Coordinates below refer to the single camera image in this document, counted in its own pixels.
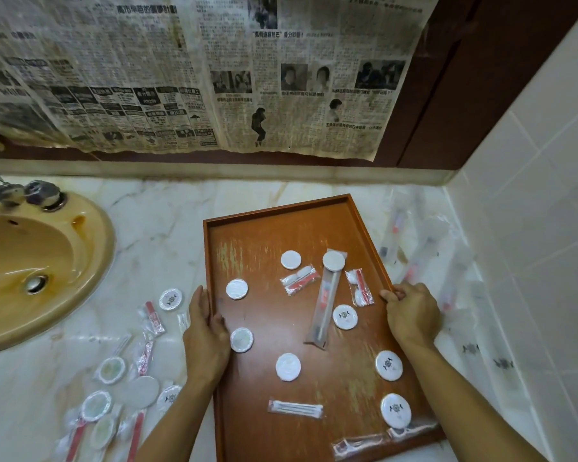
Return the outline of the person's left hand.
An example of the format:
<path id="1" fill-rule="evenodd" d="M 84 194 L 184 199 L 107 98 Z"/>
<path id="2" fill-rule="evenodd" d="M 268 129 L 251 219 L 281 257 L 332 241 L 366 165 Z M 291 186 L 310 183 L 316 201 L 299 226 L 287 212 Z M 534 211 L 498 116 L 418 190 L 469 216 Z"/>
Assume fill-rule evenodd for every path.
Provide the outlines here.
<path id="1" fill-rule="evenodd" d="M 190 300 L 188 312 L 191 324 L 183 335 L 187 381 L 216 388 L 229 363 L 230 352 L 218 352 L 213 344 L 209 294 L 198 286 Z"/>

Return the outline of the person's right hand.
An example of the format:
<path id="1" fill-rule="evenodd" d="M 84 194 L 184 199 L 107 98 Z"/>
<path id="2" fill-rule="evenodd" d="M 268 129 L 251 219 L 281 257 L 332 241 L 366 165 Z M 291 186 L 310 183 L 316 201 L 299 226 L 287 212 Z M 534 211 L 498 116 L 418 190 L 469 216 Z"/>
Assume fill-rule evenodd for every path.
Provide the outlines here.
<path id="1" fill-rule="evenodd" d="M 406 355 L 418 348 L 433 349 L 442 326 L 438 304 L 424 283 L 403 282 L 391 290 L 406 297 L 395 304 L 386 303 L 386 318 L 391 333 Z"/>

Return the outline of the brown wooden tray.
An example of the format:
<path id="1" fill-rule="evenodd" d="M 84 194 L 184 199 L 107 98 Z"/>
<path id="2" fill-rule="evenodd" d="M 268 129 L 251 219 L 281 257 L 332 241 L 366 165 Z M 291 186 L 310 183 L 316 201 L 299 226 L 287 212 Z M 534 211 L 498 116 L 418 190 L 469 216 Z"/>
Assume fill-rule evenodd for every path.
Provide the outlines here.
<path id="1" fill-rule="evenodd" d="M 211 311 L 225 318 L 230 331 L 250 329 L 254 344 L 232 353 L 215 394 L 217 462 L 335 462 L 331 444 L 345 437 L 387 433 L 382 398 L 395 393 L 410 405 L 413 421 L 434 415 L 411 365 L 391 335 L 386 303 L 357 308 L 357 326 L 343 331 L 330 322 L 327 345 L 305 344 L 314 315 L 320 280 L 287 295 L 280 279 L 289 271 L 283 252 L 295 250 L 302 263 L 322 275 L 328 249 L 347 252 L 347 269 L 363 269 L 374 294 L 391 281 L 378 257 L 350 194 L 289 204 L 203 222 L 206 277 Z M 238 301 L 225 287 L 244 279 L 248 294 Z M 375 368 L 382 350 L 399 355 L 399 380 L 384 380 Z M 301 361 L 299 377 L 284 382 L 276 362 L 284 353 Z M 270 400 L 321 404 L 321 419 L 267 411 Z M 344 462 L 374 462 L 443 441 L 438 427 L 413 439 L 365 451 Z"/>

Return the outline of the person's right forearm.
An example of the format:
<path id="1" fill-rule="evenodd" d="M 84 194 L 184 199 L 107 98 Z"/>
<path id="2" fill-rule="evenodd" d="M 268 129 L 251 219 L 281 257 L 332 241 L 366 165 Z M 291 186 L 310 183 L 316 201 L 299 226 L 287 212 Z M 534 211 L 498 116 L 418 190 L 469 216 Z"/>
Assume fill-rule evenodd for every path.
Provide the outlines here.
<path id="1" fill-rule="evenodd" d="M 409 339 L 399 344 L 458 462 L 548 462 L 432 342 Z"/>

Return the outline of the person's left forearm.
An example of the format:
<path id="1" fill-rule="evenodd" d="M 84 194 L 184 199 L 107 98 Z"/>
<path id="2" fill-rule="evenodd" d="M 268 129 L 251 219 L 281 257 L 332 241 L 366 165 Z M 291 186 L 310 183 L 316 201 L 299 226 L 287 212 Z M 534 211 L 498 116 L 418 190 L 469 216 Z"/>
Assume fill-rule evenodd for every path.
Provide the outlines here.
<path id="1" fill-rule="evenodd" d="M 136 453 L 134 462 L 188 462 L 222 374 L 190 374 L 174 403 Z"/>

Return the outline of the clear cotton pad packet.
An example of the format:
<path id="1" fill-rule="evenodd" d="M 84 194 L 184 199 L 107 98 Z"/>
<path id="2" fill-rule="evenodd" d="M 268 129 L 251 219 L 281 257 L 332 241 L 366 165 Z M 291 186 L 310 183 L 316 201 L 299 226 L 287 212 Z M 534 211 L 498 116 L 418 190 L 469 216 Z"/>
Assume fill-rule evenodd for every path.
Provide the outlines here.
<path id="1" fill-rule="evenodd" d="M 349 283 L 354 306 L 367 307 L 375 303 L 362 269 L 346 270 L 345 276 Z"/>
<path id="2" fill-rule="evenodd" d="M 301 267 L 297 272 L 280 279 L 287 295 L 295 295 L 306 286 L 320 279 L 320 274 L 316 271 L 313 265 L 306 265 Z"/>

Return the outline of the printed white round soap packet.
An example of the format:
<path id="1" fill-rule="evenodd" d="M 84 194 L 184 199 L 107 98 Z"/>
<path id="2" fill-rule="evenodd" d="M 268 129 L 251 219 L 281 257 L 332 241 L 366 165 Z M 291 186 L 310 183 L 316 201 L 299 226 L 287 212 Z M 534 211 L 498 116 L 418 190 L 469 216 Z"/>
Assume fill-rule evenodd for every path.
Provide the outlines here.
<path id="1" fill-rule="evenodd" d="M 403 373 L 402 360 L 391 350 L 382 350 L 375 359 L 377 373 L 386 381 L 394 382 L 401 378 Z"/>
<path id="2" fill-rule="evenodd" d="M 161 294 L 158 300 L 158 304 L 161 310 L 171 311 L 179 308 L 183 300 L 184 295 L 182 291 L 178 288 L 173 287 L 165 290 Z"/>
<path id="3" fill-rule="evenodd" d="M 386 394 L 381 400 L 380 412 L 385 423 L 393 429 L 405 429 L 412 420 L 410 405 L 399 394 Z"/>
<path id="4" fill-rule="evenodd" d="M 347 304 L 336 306 L 333 309 L 331 318 L 335 326 L 343 331 L 348 331 L 356 327 L 359 319 L 356 310 Z"/>
<path id="5" fill-rule="evenodd" d="M 161 414 L 165 414 L 170 409 L 181 390 L 182 386 L 177 384 L 171 384 L 162 389 L 156 401 L 156 406 Z"/>

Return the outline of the pile of clear toothbrush packets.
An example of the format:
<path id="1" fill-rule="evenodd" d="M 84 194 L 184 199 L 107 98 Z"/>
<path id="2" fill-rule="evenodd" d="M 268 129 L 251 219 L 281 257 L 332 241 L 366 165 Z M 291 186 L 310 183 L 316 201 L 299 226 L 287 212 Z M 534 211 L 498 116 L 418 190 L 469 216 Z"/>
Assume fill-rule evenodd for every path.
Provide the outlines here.
<path id="1" fill-rule="evenodd" d="M 379 254 L 393 281 L 422 282 L 442 313 L 435 347 L 474 386 L 517 388 L 520 375 L 496 319 L 477 252 L 446 189 L 393 185 Z"/>

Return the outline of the small red white packet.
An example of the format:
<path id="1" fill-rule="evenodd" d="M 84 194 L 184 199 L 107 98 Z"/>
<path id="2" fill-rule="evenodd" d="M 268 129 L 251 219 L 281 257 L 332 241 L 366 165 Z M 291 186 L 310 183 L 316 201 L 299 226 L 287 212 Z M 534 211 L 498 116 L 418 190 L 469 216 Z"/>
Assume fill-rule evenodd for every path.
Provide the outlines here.
<path id="1" fill-rule="evenodd" d="M 166 328 L 151 301 L 147 301 L 137 310 L 147 341 L 155 340 L 166 333 Z"/>
<path id="2" fill-rule="evenodd" d="M 133 355 L 134 378 L 146 376 L 153 358 L 155 337 L 149 332 L 144 332 L 142 339 L 137 343 Z"/>

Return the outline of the large white round packet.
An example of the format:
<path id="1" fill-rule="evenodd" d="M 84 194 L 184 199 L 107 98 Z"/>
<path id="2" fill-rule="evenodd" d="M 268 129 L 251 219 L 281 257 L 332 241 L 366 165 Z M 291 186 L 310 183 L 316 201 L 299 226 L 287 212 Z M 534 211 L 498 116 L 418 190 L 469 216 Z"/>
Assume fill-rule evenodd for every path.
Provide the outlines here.
<path id="1" fill-rule="evenodd" d="M 152 406 L 160 394 L 160 382 L 153 376 L 139 376 L 124 385 L 121 401 L 134 410 Z"/>

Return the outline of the clear cotton swab packet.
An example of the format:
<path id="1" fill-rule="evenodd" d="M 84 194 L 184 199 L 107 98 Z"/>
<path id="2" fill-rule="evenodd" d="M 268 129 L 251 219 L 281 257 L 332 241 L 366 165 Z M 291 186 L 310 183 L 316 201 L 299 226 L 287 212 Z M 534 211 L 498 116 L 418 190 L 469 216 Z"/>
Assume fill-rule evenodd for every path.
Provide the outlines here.
<path id="1" fill-rule="evenodd" d="M 281 400 L 270 400 L 267 411 L 278 415 L 321 419 L 324 415 L 324 406 L 321 404 L 303 404 Z"/>

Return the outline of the greenish round clear packet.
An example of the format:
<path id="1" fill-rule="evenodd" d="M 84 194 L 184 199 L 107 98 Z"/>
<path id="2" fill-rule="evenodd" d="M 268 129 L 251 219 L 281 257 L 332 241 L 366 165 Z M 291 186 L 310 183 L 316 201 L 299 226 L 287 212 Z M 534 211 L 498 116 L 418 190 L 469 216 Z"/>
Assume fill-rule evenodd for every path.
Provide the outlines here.
<path id="1" fill-rule="evenodd" d="M 108 357 L 97 367 L 95 379 L 106 386 L 112 386 L 123 379 L 126 369 L 126 361 L 122 357 Z"/>
<path id="2" fill-rule="evenodd" d="M 116 418 L 112 415 L 101 417 L 94 425 L 90 445 L 94 451 L 105 451 L 116 433 Z"/>
<path id="3" fill-rule="evenodd" d="M 94 423 L 107 415 L 112 405 L 111 394 L 106 390 L 97 390 L 84 399 L 79 416 L 86 423 Z"/>

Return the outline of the clear flat comb packet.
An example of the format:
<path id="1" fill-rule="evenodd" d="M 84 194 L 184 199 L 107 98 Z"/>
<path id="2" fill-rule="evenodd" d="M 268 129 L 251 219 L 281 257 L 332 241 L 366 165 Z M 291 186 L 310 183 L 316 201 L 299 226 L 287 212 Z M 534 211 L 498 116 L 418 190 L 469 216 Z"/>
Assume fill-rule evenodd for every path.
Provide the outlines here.
<path id="1" fill-rule="evenodd" d="M 438 427 L 439 422 L 436 420 L 418 420 L 412 421 L 409 425 L 401 429 L 390 427 L 387 430 L 387 434 L 392 441 L 402 442 L 430 432 Z"/>
<path id="2" fill-rule="evenodd" d="M 387 433 L 345 437 L 331 444 L 335 462 L 344 462 L 372 448 L 378 448 L 391 442 Z"/>

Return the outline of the red toothbrush clear packet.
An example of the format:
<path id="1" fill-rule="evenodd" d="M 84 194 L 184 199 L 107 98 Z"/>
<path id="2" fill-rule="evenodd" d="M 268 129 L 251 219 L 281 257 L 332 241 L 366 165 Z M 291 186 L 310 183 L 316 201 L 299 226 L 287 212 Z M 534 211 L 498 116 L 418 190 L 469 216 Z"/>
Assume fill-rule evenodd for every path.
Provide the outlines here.
<path id="1" fill-rule="evenodd" d="M 141 409 L 124 421 L 124 430 L 129 439 L 128 451 L 124 462 L 134 462 L 137 451 L 139 450 L 142 430 L 144 428 L 144 421 L 146 416 L 146 409 Z"/>
<path id="2" fill-rule="evenodd" d="M 86 426 L 87 426 L 87 422 L 84 419 L 82 419 L 81 417 L 79 417 L 77 419 L 76 426 L 74 428 L 64 462 L 75 462 L 76 461 L 79 447 L 82 443 L 82 440 L 83 440 L 83 437 L 85 434 Z"/>

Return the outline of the tan ceramic sink basin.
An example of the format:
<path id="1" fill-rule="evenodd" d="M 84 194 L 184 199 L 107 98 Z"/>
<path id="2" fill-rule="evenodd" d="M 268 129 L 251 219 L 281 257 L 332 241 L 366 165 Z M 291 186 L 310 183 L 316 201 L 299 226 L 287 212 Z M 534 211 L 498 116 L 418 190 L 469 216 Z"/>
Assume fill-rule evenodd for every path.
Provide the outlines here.
<path id="1" fill-rule="evenodd" d="M 0 206 L 0 352 L 46 332 L 82 305 L 113 262 L 114 226 L 93 201 L 68 193 L 60 210 Z M 31 275 L 48 275 L 27 295 Z"/>

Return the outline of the dark brown wooden panel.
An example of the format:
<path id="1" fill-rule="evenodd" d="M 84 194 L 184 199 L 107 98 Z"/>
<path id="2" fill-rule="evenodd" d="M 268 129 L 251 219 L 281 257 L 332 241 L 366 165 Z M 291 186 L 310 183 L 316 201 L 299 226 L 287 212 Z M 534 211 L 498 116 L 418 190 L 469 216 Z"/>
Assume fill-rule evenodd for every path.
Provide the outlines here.
<path id="1" fill-rule="evenodd" d="M 439 0 L 369 167 L 459 170 L 578 21 L 578 0 Z"/>

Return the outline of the chrome faucet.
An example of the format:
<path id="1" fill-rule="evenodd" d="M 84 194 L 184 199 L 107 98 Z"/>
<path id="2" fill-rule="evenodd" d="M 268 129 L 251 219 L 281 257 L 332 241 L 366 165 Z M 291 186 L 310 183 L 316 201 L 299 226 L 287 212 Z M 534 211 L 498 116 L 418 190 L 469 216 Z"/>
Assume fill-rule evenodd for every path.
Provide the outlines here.
<path id="1" fill-rule="evenodd" d="M 11 184 L 0 176 L 0 206 L 5 209 L 15 209 L 27 203 L 44 212 L 55 212 L 67 202 L 67 193 L 50 182 L 33 180 L 26 185 Z"/>

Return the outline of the yellowed newspaper sheet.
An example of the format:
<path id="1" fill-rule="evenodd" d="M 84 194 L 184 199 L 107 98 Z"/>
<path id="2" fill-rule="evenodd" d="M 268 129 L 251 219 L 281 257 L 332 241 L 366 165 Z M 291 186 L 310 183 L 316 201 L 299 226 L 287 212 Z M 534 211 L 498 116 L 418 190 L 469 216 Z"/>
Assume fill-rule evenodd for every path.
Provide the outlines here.
<path id="1" fill-rule="evenodd" d="M 373 161 L 439 0 L 0 0 L 0 135 Z"/>

